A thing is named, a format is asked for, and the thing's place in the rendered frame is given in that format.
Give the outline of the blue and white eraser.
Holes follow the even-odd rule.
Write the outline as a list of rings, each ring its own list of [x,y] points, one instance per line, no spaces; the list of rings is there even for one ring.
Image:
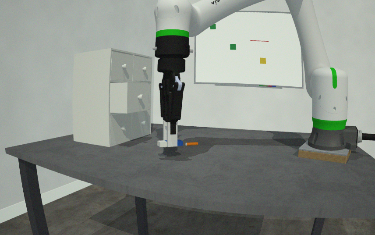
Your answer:
[[[159,147],[167,147],[167,140],[157,141],[157,145]],[[178,139],[177,146],[182,146],[182,145],[183,145],[183,141]]]

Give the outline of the white small chest of drawers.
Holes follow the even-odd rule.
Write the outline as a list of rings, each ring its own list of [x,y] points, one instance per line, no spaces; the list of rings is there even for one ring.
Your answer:
[[[110,79],[112,51],[133,56],[132,81]],[[131,113],[132,138],[113,145],[110,144],[110,114],[115,114],[110,113],[110,83],[149,83],[152,88],[152,81],[133,81],[134,56],[152,60],[150,56],[113,48],[74,54],[72,96],[74,141],[111,147],[151,134],[150,89],[150,107],[148,107],[150,111],[150,133],[133,138],[133,113]]]

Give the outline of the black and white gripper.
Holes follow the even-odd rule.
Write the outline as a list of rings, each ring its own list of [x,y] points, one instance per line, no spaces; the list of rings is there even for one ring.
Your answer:
[[[160,58],[157,71],[163,73],[159,83],[163,140],[167,140],[167,147],[173,147],[177,146],[177,122],[181,119],[185,83],[180,82],[180,73],[185,72],[185,59]]]

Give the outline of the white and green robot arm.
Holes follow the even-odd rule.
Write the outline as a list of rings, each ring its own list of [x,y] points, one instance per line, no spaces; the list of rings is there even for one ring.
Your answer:
[[[157,58],[187,58],[189,37],[194,37],[223,18],[265,0],[159,0],[155,6]],[[312,0],[285,0],[300,41],[306,90],[312,98],[312,148],[327,151],[356,150],[375,134],[346,126],[348,76],[330,66]],[[189,29],[190,28],[190,29]],[[313,96],[313,97],[312,97]]]

